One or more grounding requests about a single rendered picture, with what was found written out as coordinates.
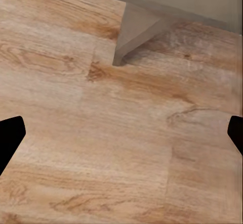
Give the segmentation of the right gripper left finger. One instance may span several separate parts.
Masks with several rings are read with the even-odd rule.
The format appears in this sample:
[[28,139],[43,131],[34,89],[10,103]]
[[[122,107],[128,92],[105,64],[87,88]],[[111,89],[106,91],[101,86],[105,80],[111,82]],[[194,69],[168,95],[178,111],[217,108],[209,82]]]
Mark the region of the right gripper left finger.
[[0,121],[0,175],[26,135],[21,116]]

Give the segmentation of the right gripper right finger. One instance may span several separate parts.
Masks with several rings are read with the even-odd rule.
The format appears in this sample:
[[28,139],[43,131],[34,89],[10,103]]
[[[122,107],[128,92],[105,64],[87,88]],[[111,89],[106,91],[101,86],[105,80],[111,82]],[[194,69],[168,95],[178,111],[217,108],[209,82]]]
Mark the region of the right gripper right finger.
[[228,126],[228,135],[243,155],[243,118],[232,116]]

